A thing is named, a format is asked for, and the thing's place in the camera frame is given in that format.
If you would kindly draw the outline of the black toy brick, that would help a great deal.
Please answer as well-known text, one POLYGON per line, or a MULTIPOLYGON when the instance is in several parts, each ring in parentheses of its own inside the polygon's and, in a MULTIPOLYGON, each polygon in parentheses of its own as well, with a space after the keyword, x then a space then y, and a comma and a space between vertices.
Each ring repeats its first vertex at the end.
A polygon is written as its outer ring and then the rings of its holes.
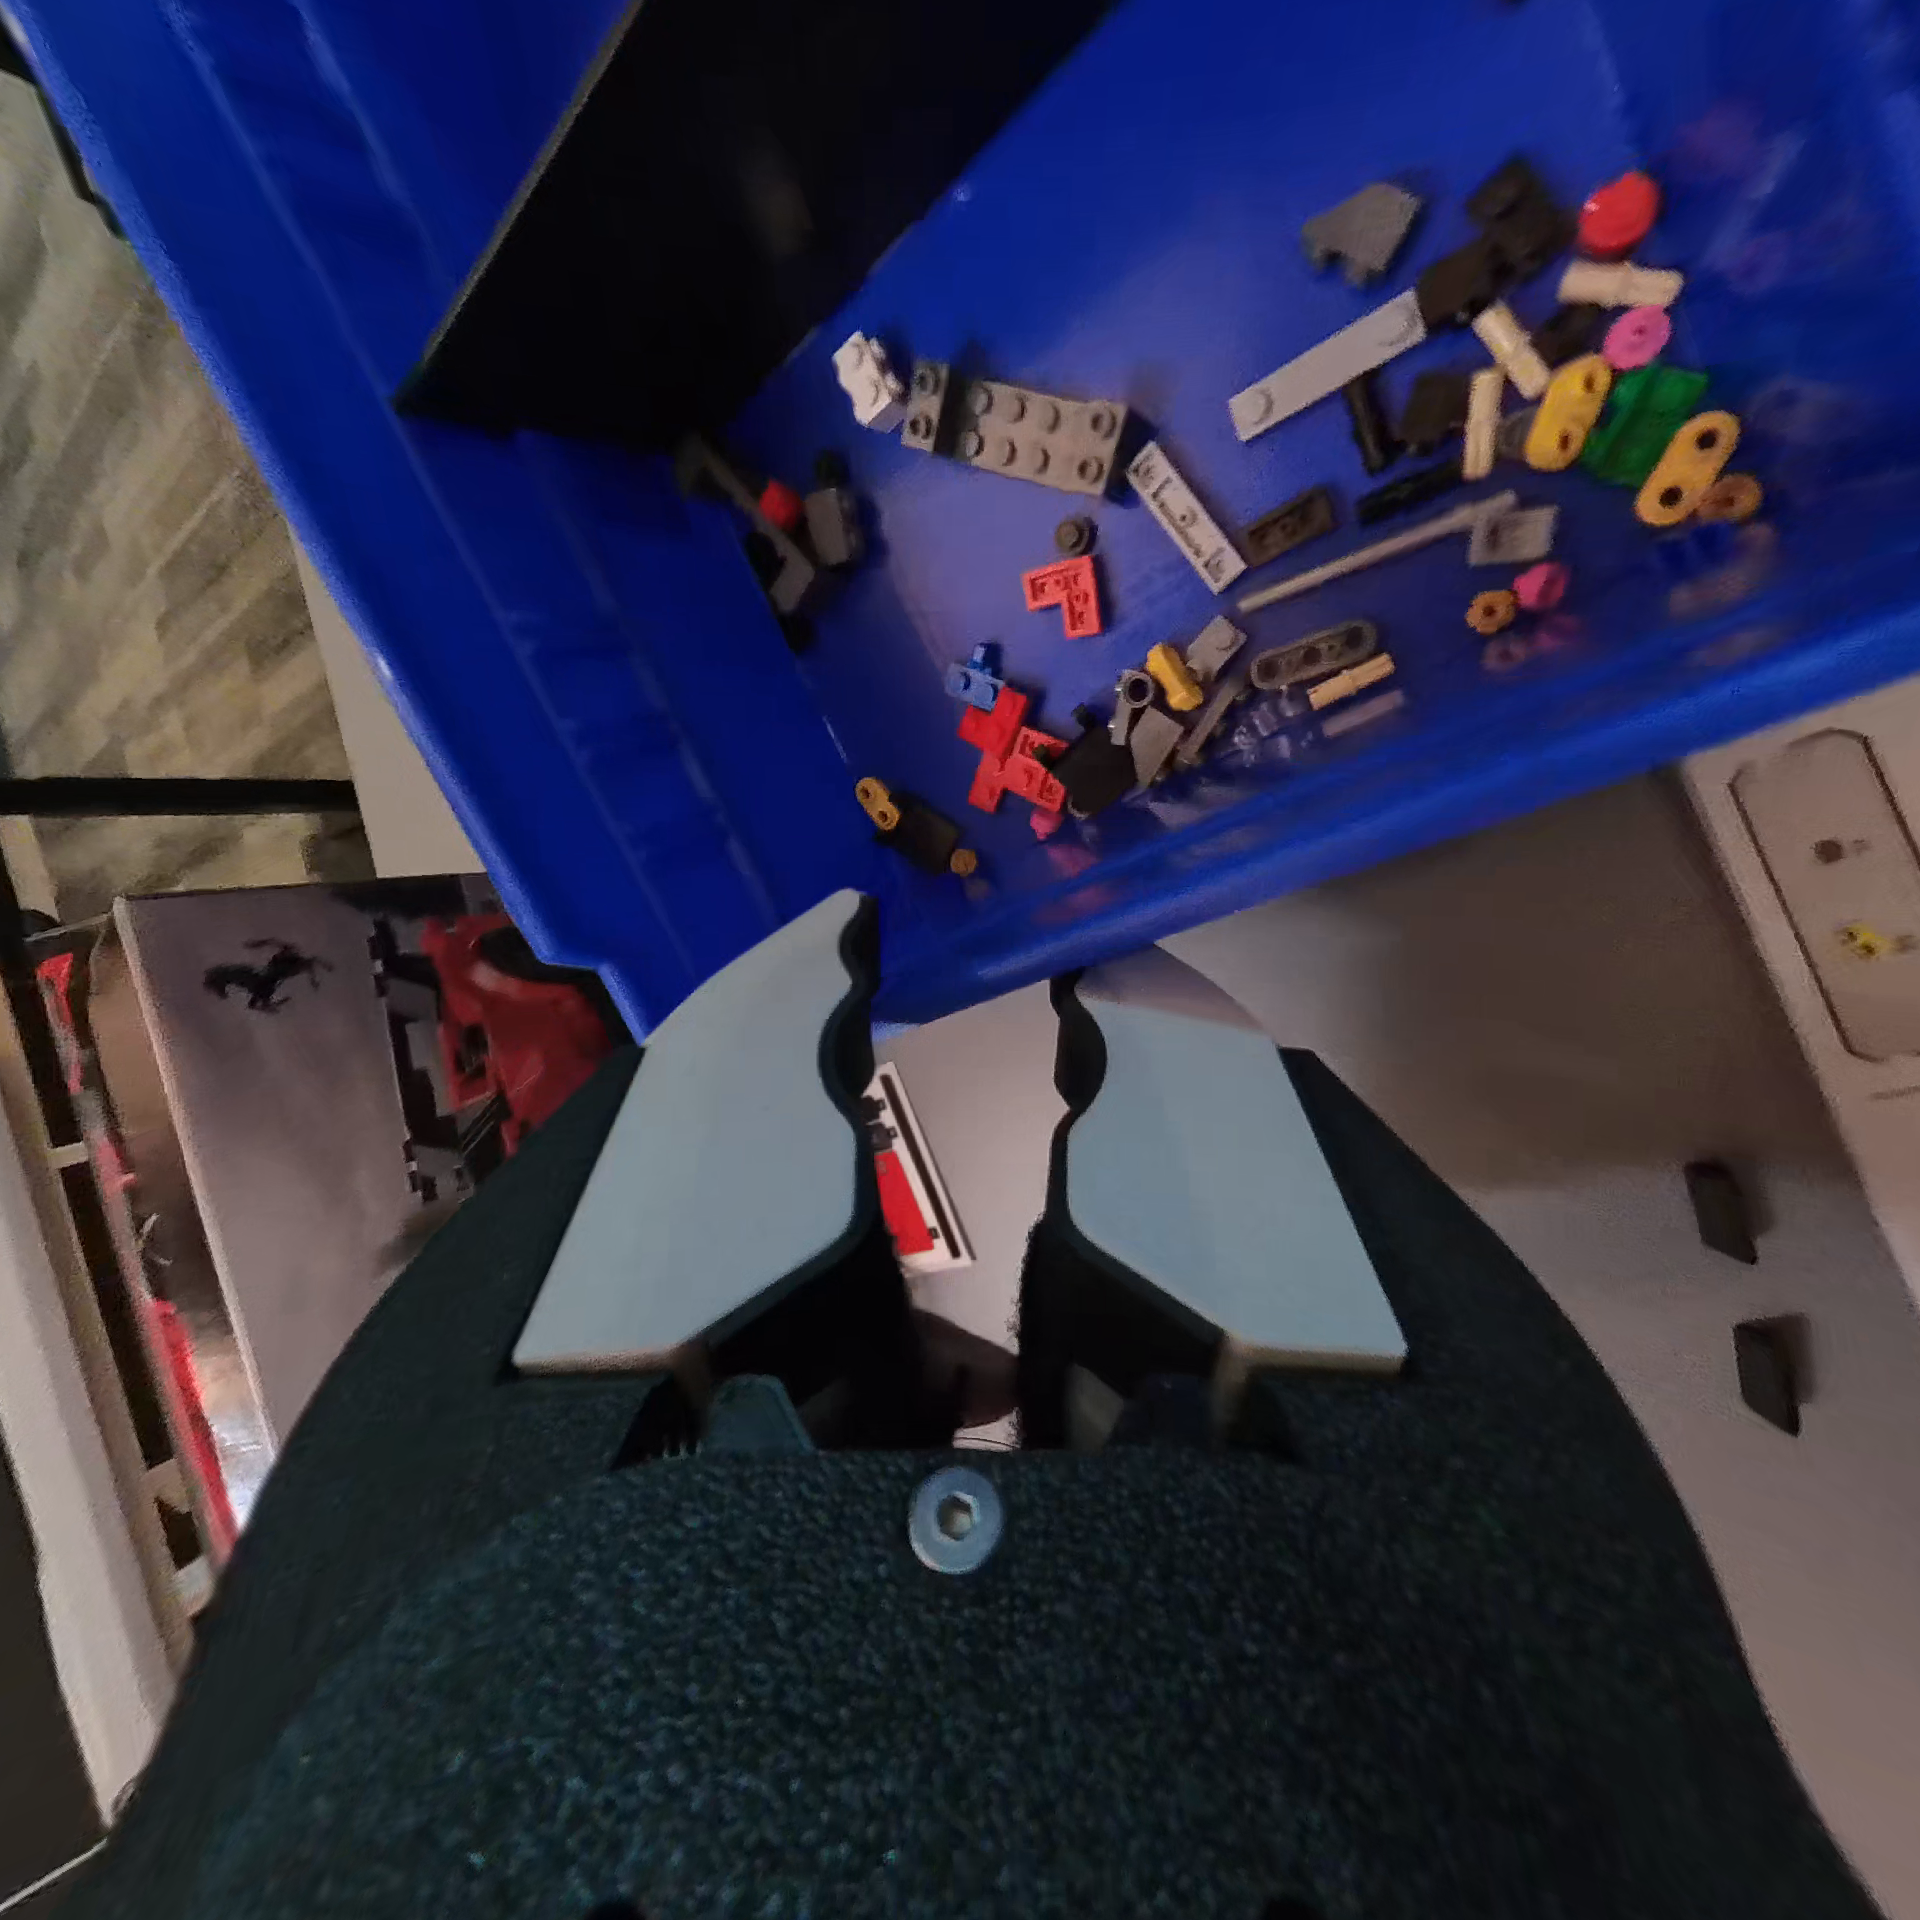
POLYGON ((1724 1160, 1695 1160, 1683 1179, 1701 1244, 1717 1258, 1759 1265, 1759 1216, 1737 1170, 1724 1160))
POLYGON ((1745 1409, 1788 1437, 1803 1430, 1808 1318, 1799 1312, 1749 1316, 1732 1326, 1736 1379, 1745 1409))

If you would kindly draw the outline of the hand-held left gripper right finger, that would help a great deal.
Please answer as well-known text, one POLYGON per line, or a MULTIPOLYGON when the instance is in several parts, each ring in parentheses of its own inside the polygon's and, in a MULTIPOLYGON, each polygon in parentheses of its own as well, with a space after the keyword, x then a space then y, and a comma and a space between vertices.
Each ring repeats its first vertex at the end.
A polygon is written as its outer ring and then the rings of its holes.
POLYGON ((1271 1376, 1402 1376, 1408 1338, 1264 1026, 1168 950, 1049 1002, 1049 1442, 1225 1442, 1271 1376))

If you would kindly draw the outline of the blue plastic bin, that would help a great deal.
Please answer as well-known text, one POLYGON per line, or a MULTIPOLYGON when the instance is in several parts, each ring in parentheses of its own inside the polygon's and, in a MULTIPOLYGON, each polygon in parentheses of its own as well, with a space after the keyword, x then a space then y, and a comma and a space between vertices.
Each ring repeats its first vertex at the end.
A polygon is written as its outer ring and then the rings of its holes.
POLYGON ((1112 5, 735 416, 641 453, 394 398, 628 5, 4 5, 135 253, 376 656, 515 917, 637 1032, 818 898, 880 900, 921 1021, 1523 816, 1916 672, 1916 5, 1112 5), (1776 546, 1711 574, 1593 474, 1569 640, 1483 672, 1464 540, 1268 633, 1372 618, 1403 706, 1048 844, 914 873, 864 774, 968 819, 948 661, 1049 729, 1213 597, 1119 485, 1106 632, 1025 609, 1067 498, 861 430, 853 332, 1116 401, 1232 531, 1356 496, 1338 401, 1231 398, 1474 241, 1524 158, 1562 209, 1665 194, 1673 357, 1745 433, 1776 546))

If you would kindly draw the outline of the sticker sheet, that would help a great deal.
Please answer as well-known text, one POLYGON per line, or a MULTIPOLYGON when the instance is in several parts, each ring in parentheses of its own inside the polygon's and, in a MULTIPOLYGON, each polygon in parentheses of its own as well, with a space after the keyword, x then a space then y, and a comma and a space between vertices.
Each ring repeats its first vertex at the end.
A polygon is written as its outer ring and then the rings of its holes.
POLYGON ((879 1064, 860 1098, 882 1222, 907 1276, 938 1276, 976 1262, 972 1240, 912 1109, 901 1070, 879 1064))

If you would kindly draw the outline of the toy set box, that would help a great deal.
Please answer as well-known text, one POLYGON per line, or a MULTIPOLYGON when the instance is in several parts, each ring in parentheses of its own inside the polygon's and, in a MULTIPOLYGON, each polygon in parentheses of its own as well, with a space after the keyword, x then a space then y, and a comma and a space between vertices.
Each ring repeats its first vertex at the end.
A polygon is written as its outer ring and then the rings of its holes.
POLYGON ((213 1577, 410 1251, 631 1032, 477 876, 121 897, 26 954, 112 1369, 213 1577))

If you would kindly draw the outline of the black divider plate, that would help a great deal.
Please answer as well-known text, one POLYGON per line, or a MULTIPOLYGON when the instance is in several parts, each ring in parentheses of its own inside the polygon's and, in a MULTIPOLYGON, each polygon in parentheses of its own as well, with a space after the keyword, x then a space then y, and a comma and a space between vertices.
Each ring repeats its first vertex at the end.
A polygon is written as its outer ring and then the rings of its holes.
POLYGON ((1112 10, 628 5, 396 412, 641 453, 724 426, 1112 10))

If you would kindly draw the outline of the instruction booklet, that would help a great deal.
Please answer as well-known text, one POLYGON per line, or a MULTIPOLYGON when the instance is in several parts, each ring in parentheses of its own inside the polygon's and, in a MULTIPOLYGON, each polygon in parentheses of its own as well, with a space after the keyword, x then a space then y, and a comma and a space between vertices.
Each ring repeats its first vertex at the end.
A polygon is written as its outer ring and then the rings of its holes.
POLYGON ((1683 782, 1913 1289, 1919 682, 1697 752, 1683 782))

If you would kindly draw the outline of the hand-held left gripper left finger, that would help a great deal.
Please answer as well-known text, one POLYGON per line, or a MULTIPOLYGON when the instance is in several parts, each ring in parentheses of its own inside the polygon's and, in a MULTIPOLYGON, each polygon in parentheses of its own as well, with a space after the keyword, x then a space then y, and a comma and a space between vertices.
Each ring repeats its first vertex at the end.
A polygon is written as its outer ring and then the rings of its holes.
POLYGON ((858 1101, 879 907, 837 892, 652 1033, 520 1330, 522 1376, 780 1380, 882 1440, 882 1230, 858 1101))

